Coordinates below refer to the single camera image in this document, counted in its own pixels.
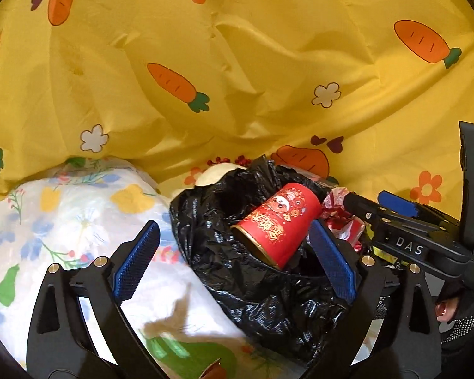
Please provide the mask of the hand in black glove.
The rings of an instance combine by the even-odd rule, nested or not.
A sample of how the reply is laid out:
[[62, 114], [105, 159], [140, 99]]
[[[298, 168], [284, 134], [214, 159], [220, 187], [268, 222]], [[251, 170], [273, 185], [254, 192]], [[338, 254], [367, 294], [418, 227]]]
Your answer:
[[439, 323], [449, 328], [441, 333], [444, 357], [458, 355], [474, 343], [474, 290], [460, 282], [446, 282], [435, 299]]

